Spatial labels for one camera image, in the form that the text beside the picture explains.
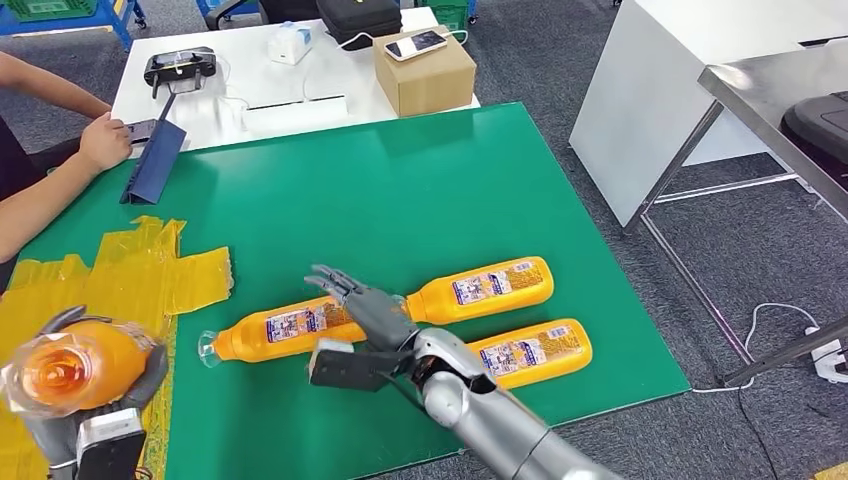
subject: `smartphone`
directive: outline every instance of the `smartphone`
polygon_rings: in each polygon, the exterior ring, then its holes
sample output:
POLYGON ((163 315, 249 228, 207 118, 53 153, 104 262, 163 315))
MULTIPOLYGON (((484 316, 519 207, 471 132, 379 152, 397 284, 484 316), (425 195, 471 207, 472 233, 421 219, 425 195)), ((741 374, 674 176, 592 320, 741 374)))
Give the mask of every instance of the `smartphone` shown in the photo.
POLYGON ((447 44, 448 41, 443 36, 433 30, 427 30, 426 32, 417 33, 411 37, 401 38, 396 42, 386 44, 386 53, 395 60, 402 62, 423 53, 442 48, 447 44))
POLYGON ((77 480, 133 479, 147 433, 138 409, 92 417, 77 433, 77 480))
POLYGON ((130 144, 135 145, 150 140, 155 127, 156 120, 142 120, 141 122, 127 125, 127 129, 130 131, 130 144))

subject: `green basket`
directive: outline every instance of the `green basket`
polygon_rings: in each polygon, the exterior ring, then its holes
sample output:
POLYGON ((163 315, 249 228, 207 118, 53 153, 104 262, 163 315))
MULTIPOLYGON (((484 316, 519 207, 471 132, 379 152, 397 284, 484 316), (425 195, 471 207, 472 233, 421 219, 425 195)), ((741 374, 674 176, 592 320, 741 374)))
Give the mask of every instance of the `green basket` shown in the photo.
POLYGON ((418 0, 422 7, 430 7, 439 25, 448 30, 465 30, 468 23, 468 0, 418 0))
POLYGON ((90 17, 97 0, 3 0, 19 22, 90 17))

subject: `white phone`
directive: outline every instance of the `white phone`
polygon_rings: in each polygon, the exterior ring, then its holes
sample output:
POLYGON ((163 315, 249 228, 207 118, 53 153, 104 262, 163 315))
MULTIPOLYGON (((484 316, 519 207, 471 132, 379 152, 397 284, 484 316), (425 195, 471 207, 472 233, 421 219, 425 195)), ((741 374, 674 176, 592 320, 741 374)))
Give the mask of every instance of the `white phone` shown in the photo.
POLYGON ((443 36, 433 30, 417 33, 410 37, 386 44, 386 53, 395 60, 402 62, 423 53, 444 47, 448 44, 443 36))

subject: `white table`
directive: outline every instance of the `white table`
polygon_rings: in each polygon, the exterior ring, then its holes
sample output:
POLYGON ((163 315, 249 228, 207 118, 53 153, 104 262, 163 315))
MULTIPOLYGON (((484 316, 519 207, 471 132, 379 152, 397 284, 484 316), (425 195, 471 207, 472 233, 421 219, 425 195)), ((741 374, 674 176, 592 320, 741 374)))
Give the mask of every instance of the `white table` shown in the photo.
POLYGON ((769 151, 729 110, 685 151, 713 102, 698 85, 706 65, 843 35, 845 0, 624 0, 571 145, 618 221, 632 228, 673 159, 692 165, 769 151))
MULTIPOLYGON (((401 14, 403 31, 438 25, 429 7, 405 9, 401 14)), ((341 50, 325 33, 323 22, 302 23, 312 25, 315 41, 312 51, 295 66, 268 59, 267 42, 278 28, 275 25, 136 40, 118 87, 113 116, 125 123, 158 118, 168 90, 161 86, 158 98, 152 99, 151 87, 142 77, 148 59, 157 53, 205 46, 217 55, 218 73, 204 79, 201 90, 178 95, 168 115, 168 120, 187 132, 183 151, 396 119, 377 83, 372 49, 341 50), (344 94, 348 114, 326 117, 320 110, 303 114, 299 109, 297 118, 292 118, 278 108, 275 111, 283 112, 275 113, 273 121, 260 129, 244 121, 247 106, 302 100, 304 86, 309 98, 344 94)), ((468 107, 479 106, 475 96, 468 107)))

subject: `bottle label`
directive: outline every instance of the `bottle label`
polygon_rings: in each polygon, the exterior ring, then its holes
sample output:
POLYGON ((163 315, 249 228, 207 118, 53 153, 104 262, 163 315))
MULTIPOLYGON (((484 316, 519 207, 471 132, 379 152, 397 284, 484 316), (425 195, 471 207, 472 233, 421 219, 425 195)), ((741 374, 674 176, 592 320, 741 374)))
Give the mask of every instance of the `bottle label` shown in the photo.
POLYGON ((456 301, 460 305, 479 302, 497 295, 542 283, 542 272, 533 262, 520 262, 504 270, 486 272, 453 282, 456 301))
POLYGON ((334 302, 326 302, 316 307, 271 315, 265 320, 265 332, 268 342, 276 343, 351 321, 343 308, 339 308, 334 302))
POLYGON ((480 351, 480 358, 489 373, 499 377, 582 351, 577 335, 562 326, 542 332, 535 338, 510 340, 484 348, 480 351))

